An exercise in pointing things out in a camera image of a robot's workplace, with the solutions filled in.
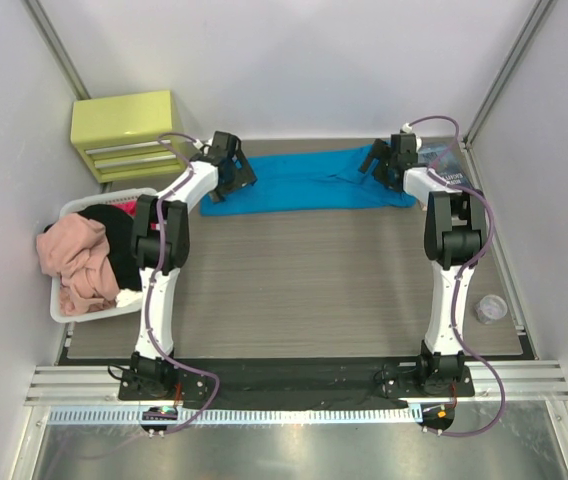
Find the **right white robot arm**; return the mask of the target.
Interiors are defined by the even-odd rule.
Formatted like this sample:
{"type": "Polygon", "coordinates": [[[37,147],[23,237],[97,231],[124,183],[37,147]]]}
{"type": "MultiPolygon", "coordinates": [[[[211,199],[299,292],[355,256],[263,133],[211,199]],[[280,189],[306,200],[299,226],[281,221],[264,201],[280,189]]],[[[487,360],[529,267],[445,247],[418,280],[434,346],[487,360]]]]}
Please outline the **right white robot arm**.
{"type": "Polygon", "coordinates": [[[383,186],[427,207],[423,241],[433,271],[431,316],[414,370],[399,378],[427,396],[439,396],[452,392],[464,377],[466,300],[486,251],[489,226],[483,196],[421,163],[421,147],[421,139],[406,125],[388,141],[375,140],[359,170],[372,172],[383,186]]]}

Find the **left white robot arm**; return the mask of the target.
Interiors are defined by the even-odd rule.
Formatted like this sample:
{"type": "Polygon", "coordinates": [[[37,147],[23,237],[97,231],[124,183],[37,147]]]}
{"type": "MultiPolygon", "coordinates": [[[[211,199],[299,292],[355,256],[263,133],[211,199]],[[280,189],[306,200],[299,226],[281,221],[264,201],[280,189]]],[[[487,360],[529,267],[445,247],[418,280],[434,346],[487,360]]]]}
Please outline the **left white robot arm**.
{"type": "Polygon", "coordinates": [[[190,253],[190,213],[207,196],[219,203],[257,181],[239,137],[217,131],[202,142],[168,132],[158,140],[172,137],[191,143],[197,152],[185,160],[185,170],[177,179],[137,200],[131,251],[139,267],[142,307],[130,366],[120,380],[121,400],[163,399],[177,388],[182,367],[173,358],[173,303],[190,253]]]}

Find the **blue t shirt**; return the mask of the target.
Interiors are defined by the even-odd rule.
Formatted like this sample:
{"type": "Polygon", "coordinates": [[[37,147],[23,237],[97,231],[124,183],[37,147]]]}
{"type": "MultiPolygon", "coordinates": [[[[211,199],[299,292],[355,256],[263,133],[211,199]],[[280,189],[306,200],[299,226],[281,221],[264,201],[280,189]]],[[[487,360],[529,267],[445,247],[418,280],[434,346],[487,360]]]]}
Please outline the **blue t shirt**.
{"type": "Polygon", "coordinates": [[[215,203],[205,197],[200,214],[221,217],[298,210],[410,208],[414,197],[385,188],[371,171],[359,167],[369,145],[313,153],[258,156],[249,159],[257,177],[249,185],[215,203]]]}

